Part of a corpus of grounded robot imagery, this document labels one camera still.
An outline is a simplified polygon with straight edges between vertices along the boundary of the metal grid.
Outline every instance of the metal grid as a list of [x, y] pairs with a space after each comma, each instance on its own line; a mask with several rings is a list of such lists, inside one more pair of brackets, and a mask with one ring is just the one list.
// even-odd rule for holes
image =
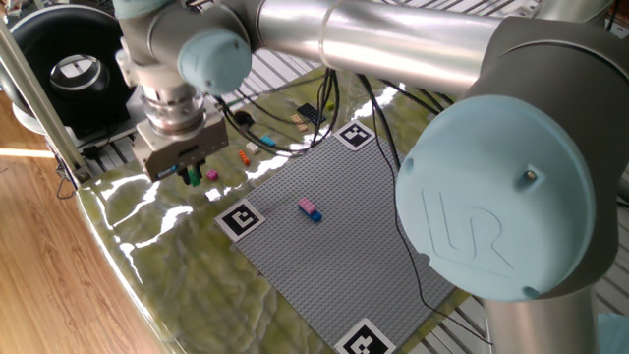
[[[537, 5], [535, 0], [382, 0], [381, 2], [494, 17], [504, 17], [508, 14], [526, 16], [533, 10], [531, 7]], [[614, 27], [614, 31], [624, 34], [620, 27]], [[252, 71], [243, 82], [241, 90], [245, 94], [252, 94], [275, 89], [320, 65], [317, 62], [282, 53], [261, 50], [255, 55]], [[227, 100], [237, 98], [240, 98], [238, 94], [226, 96]], [[125, 137], [109, 144], [109, 147], [99, 153], [97, 159], [87, 161], [90, 169], [97, 175], [134, 160], [131, 141], [130, 137]], [[629, 169], [624, 178], [629, 181]], [[620, 234], [618, 255], [613, 268], [596, 286], [597, 304], [601, 313], [629, 316], [629, 211], [620, 208], [618, 221]], [[451, 317], [471, 328], [475, 333], [486, 337], [486, 315], [480, 299], [471, 297]], [[490, 347], [451, 320], [445, 320], [412, 353], [488, 354]]]

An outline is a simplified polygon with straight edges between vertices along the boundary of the black cable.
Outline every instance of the black cable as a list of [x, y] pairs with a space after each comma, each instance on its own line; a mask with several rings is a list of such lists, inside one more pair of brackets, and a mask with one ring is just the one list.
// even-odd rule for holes
[[432, 94], [430, 94], [430, 92], [426, 91], [423, 88], [417, 88], [417, 90], [419, 92], [422, 93], [422, 95], [430, 101], [430, 103], [432, 103], [432, 105], [434, 106], [434, 108], [436, 108], [437, 111], [439, 111], [439, 113], [443, 112], [443, 106], [441, 105], [441, 103], [439, 103], [433, 96]]
[[334, 126], [336, 125], [336, 121], [338, 119], [339, 107], [340, 107], [340, 89], [338, 85], [338, 78], [336, 76], [335, 71], [331, 70], [329, 72], [329, 79], [330, 79], [329, 81], [330, 85], [334, 89], [334, 104], [335, 104], [334, 114], [330, 122], [329, 128], [327, 132], [325, 132], [325, 134], [321, 137], [320, 140], [317, 140], [316, 139], [317, 135], [314, 135], [313, 142], [311, 143], [311, 145], [309, 147], [300, 148], [300, 149], [291, 149], [291, 148], [279, 147], [279, 146], [275, 146], [275, 147], [268, 146], [267, 144], [261, 141], [260, 137], [256, 136], [250, 130], [243, 130], [239, 128], [238, 124], [234, 121], [233, 112], [231, 111], [227, 103], [225, 103], [225, 101], [222, 99], [222, 97], [215, 96], [214, 99], [218, 102], [218, 108], [223, 113], [225, 120], [227, 120], [227, 122], [245, 139], [251, 141], [252, 143], [256, 144], [258, 147], [264, 149], [265, 151], [271, 154], [276, 155], [277, 151], [284, 151], [284, 152], [293, 153], [294, 155], [301, 155], [307, 152], [308, 150], [310, 150], [311, 148], [314, 148], [320, 142], [322, 142], [333, 131]]
[[439, 314], [443, 316], [444, 318], [453, 321], [455, 324], [459, 325], [461, 328], [468, 331], [471, 335], [478, 338], [483, 343], [493, 345], [493, 343], [484, 339], [482, 336], [476, 334], [473, 330], [467, 328], [465, 325], [445, 315], [444, 313], [440, 312], [438, 309], [432, 307], [426, 302], [426, 299], [424, 298], [424, 291], [422, 290], [422, 282], [420, 281], [420, 274], [417, 272], [417, 265], [415, 264], [413, 253], [411, 252], [411, 248], [409, 247], [408, 242], [406, 242], [406, 239], [404, 238], [402, 234], [402, 230], [400, 229], [400, 224], [398, 222], [399, 215], [397, 213], [397, 197], [395, 195], [395, 186], [396, 186], [395, 171], [393, 170], [393, 166], [391, 165], [391, 162], [389, 162], [388, 158], [386, 158], [386, 154], [384, 153], [384, 150], [382, 149], [382, 146], [380, 145], [380, 139], [378, 138], [378, 135], [377, 135], [377, 122], [375, 121], [375, 109], [372, 110], [372, 119], [373, 119], [373, 132], [375, 133], [375, 142], [377, 143], [377, 148], [380, 150], [380, 153], [382, 154], [382, 158], [384, 158], [384, 161], [389, 167], [389, 171], [391, 172], [391, 180], [393, 181], [393, 209], [395, 210], [395, 228], [397, 229], [397, 233], [402, 239], [402, 242], [404, 243], [404, 247], [406, 248], [406, 252], [408, 253], [409, 258], [411, 259], [411, 264], [413, 266], [413, 271], [415, 272], [415, 278], [417, 279], [417, 287], [420, 291], [420, 300], [422, 300], [422, 304], [424, 304], [424, 306], [426, 306], [427, 308], [429, 308], [431, 311], [435, 312], [436, 314]]
[[262, 111], [262, 113], [266, 114], [267, 116], [275, 119], [278, 122], [282, 122], [284, 124], [295, 124], [295, 122], [293, 122], [292, 120], [287, 120], [284, 118], [280, 118], [278, 116], [276, 116], [275, 114], [267, 111], [266, 109], [264, 109], [262, 106], [260, 106], [259, 104], [255, 103], [252, 99], [247, 98], [247, 96], [242, 92], [241, 89], [237, 89], [237, 92], [248, 102], [250, 103], [253, 107], [259, 109], [260, 111]]
[[447, 95], [443, 94], [443, 93], [435, 93], [437, 95], [437, 97], [443, 99], [447, 104], [452, 105], [454, 104], [454, 101], [452, 100], [452, 98], [448, 97]]
[[67, 196], [67, 197], [62, 197], [61, 196], [61, 189], [63, 188], [63, 183], [66, 180], [68, 180], [69, 182], [72, 182], [66, 176], [63, 176], [61, 178], [61, 182], [59, 183], [59, 188], [57, 189], [57, 199], [60, 200], [60, 201], [66, 201], [66, 200], [70, 199], [71, 197], [73, 197], [77, 193], [76, 191], [73, 191], [72, 194], [70, 194], [70, 196]]
[[420, 100], [419, 98], [413, 96], [412, 94], [404, 91], [403, 89], [397, 87], [396, 85], [394, 85], [393, 83], [391, 83], [389, 80], [381, 80], [385, 85], [389, 86], [390, 88], [394, 88], [396, 89], [398, 92], [402, 93], [405, 97], [409, 98], [410, 100], [414, 101], [415, 103], [421, 105], [425, 110], [427, 110], [428, 112], [434, 114], [434, 115], [438, 115], [439, 112], [437, 112], [434, 108], [430, 107], [427, 103], [425, 103], [424, 101]]
[[395, 167], [397, 167], [399, 171], [400, 166], [402, 164], [400, 163], [400, 157], [397, 155], [397, 148], [395, 147], [395, 142], [393, 141], [391, 128], [389, 128], [389, 124], [386, 122], [386, 117], [384, 116], [384, 112], [382, 112], [382, 108], [380, 108], [380, 105], [378, 104], [377, 99], [375, 99], [375, 94], [373, 94], [372, 85], [370, 84], [370, 81], [367, 79], [365, 75], [356, 74], [356, 76], [361, 81], [361, 84], [363, 84], [363, 87], [365, 88], [365, 90], [367, 91], [367, 94], [370, 96], [370, 99], [372, 100], [373, 108], [375, 108], [375, 111], [377, 112], [378, 117], [380, 117], [380, 121], [382, 122], [382, 127], [384, 127], [384, 133], [386, 133], [386, 138], [388, 139], [388, 142], [389, 142], [389, 147], [391, 148], [391, 152], [393, 153], [393, 161], [395, 162]]
[[317, 78], [314, 78], [314, 79], [305, 80], [305, 81], [298, 82], [298, 83], [287, 84], [287, 85], [281, 86], [279, 88], [272, 88], [272, 89], [269, 89], [269, 90], [266, 90], [266, 91], [252, 93], [252, 94], [249, 94], [249, 95], [245, 95], [242, 98], [238, 98], [236, 100], [233, 100], [233, 101], [227, 103], [227, 105], [231, 107], [231, 106], [233, 106], [235, 104], [238, 104], [238, 103], [241, 103], [241, 102], [243, 102], [243, 101], [245, 101], [247, 99], [251, 99], [251, 98], [254, 98], [254, 97], [259, 97], [259, 96], [262, 96], [262, 95], [265, 95], [265, 94], [269, 94], [269, 93], [280, 92], [280, 91], [283, 91], [285, 89], [296, 88], [296, 87], [299, 87], [299, 86], [303, 86], [303, 85], [306, 85], [306, 84], [313, 83], [315, 81], [319, 81], [321, 79], [323, 79], [323, 76], [320, 76], [320, 77], [317, 77]]
[[611, 31], [611, 27], [613, 26], [613, 22], [616, 20], [616, 15], [618, 14], [618, 9], [620, 9], [620, 0], [616, 0], [613, 6], [613, 12], [611, 13], [611, 17], [609, 18], [609, 23], [607, 23], [606, 31]]

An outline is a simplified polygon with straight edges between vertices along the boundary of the lego brick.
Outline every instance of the lego brick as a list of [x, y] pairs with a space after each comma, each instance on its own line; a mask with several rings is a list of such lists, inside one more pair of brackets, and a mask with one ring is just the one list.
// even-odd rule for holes
[[200, 184], [200, 178], [194, 170], [188, 171], [188, 176], [190, 177], [191, 186], [196, 187]]
[[[311, 123], [316, 125], [316, 118], [318, 117], [318, 111], [311, 104], [306, 103], [303, 106], [297, 108], [297, 112], [306, 117]], [[325, 117], [321, 116], [320, 123], [325, 122]]]
[[300, 131], [304, 132], [308, 129], [308, 126], [306, 125], [306, 123], [304, 123], [302, 118], [300, 118], [297, 114], [293, 114], [291, 116], [291, 119], [293, 120], [293, 122], [295, 122], [295, 124], [297, 125], [297, 128]]
[[312, 214], [316, 211], [316, 206], [313, 202], [309, 201], [308, 198], [303, 197], [298, 202], [297, 205], [308, 215]]
[[251, 162], [249, 161], [249, 158], [247, 157], [247, 154], [244, 151], [240, 150], [238, 151], [238, 154], [240, 155], [240, 158], [243, 160], [243, 163], [246, 166], [249, 166], [251, 164]]
[[248, 143], [247, 150], [252, 154], [257, 154], [259, 152], [259, 146], [256, 143]]
[[218, 179], [218, 172], [215, 170], [209, 170], [209, 172], [207, 172], [207, 178], [212, 181], [216, 181]]
[[275, 147], [275, 140], [273, 140], [270, 136], [263, 136], [260, 140], [270, 147]]

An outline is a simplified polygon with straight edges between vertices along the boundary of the metal frame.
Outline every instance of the metal frame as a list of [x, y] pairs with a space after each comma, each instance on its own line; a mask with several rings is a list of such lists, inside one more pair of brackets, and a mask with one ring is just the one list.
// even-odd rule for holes
[[91, 178], [86, 162], [75, 147], [59, 115], [35, 77], [27, 58], [4, 22], [0, 24], [0, 61], [30, 110], [41, 123], [52, 148], [70, 170], [75, 183], [81, 184]]

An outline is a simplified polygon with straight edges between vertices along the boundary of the ur logo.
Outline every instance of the ur logo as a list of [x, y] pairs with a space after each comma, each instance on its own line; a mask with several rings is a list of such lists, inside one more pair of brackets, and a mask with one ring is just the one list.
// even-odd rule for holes
[[265, 221], [254, 206], [242, 200], [218, 215], [214, 221], [229, 236], [238, 242]]
[[362, 319], [336, 344], [341, 354], [390, 354], [395, 345], [368, 319]]
[[500, 219], [493, 212], [448, 198], [442, 192], [422, 190], [422, 198], [437, 256], [489, 273], [509, 275], [513, 265], [511, 252], [506, 247], [508, 240], [503, 235]]
[[334, 136], [343, 143], [344, 146], [356, 151], [373, 140], [375, 133], [360, 122], [350, 122], [345, 127], [339, 129]]

